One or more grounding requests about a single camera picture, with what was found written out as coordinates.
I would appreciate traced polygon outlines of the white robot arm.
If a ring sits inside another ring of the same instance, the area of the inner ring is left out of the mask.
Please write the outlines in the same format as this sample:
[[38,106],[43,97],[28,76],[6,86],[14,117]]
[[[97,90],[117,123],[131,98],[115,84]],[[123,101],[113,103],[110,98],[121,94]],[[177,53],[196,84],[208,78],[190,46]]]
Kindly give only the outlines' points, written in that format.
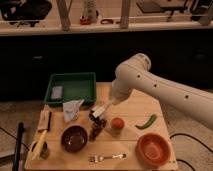
[[213,93],[158,77],[150,72],[151,60],[143,53],[120,63],[115,70],[111,97],[129,98],[134,89],[164,101],[213,130]]

